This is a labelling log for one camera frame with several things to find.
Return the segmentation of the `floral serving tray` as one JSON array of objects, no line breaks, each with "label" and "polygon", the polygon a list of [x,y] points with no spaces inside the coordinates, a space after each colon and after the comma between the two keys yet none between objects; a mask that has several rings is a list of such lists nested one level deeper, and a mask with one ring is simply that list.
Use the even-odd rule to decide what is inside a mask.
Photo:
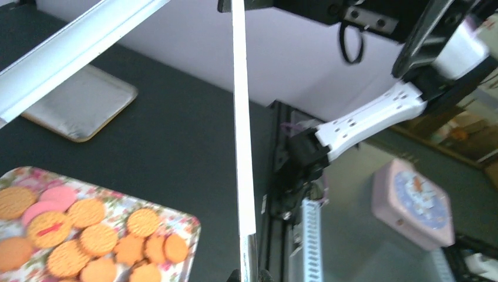
[{"label": "floral serving tray", "polygon": [[[74,204],[24,227],[57,186],[75,190]],[[2,281],[187,281],[200,230],[190,214],[36,167],[1,176]]]}]

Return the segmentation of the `pink round cookie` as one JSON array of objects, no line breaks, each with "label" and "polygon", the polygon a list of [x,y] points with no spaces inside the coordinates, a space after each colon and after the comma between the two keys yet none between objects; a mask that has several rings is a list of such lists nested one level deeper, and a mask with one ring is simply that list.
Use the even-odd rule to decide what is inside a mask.
[{"label": "pink round cookie", "polygon": [[24,227],[38,215],[45,212],[65,212],[77,200],[77,194],[70,186],[57,186],[45,190],[36,203],[26,209],[21,217]]}]

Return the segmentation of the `pink cartoon tin box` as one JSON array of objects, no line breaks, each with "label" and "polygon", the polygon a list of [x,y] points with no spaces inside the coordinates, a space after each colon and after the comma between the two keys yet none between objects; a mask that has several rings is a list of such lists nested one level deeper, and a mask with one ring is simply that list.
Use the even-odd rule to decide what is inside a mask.
[{"label": "pink cartoon tin box", "polygon": [[447,193],[402,159],[373,174],[371,210],[387,226],[424,250],[455,243]]}]

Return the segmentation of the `white and metal tongs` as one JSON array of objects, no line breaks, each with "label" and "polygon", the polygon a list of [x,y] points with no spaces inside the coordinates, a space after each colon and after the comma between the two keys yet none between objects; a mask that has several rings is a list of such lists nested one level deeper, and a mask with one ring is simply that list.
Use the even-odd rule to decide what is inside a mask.
[{"label": "white and metal tongs", "polygon": [[[4,69],[1,125],[17,118],[164,5],[164,1],[100,1]],[[244,2],[232,1],[231,14],[240,277],[258,281]]]}]

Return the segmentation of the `silver tin lid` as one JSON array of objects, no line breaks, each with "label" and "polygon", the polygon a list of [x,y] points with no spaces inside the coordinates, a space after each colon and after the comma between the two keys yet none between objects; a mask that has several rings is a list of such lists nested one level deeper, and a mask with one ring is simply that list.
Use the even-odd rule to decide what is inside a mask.
[{"label": "silver tin lid", "polygon": [[73,142],[86,142],[137,97],[138,89],[86,65],[21,116]]}]

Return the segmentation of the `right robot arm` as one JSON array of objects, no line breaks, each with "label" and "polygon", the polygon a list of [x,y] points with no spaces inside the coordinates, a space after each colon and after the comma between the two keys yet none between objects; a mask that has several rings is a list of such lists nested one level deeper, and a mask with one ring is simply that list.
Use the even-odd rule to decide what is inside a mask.
[{"label": "right robot arm", "polygon": [[482,23],[494,14],[496,1],[275,1],[274,6],[338,24],[342,57],[350,65],[361,62],[365,41],[359,41],[357,56],[350,58],[348,27],[358,35],[371,32],[403,46],[391,70],[396,83],[378,98],[318,126],[281,123],[271,208],[287,222],[297,219],[314,181],[343,152],[392,125],[457,104],[497,66],[468,23]]}]

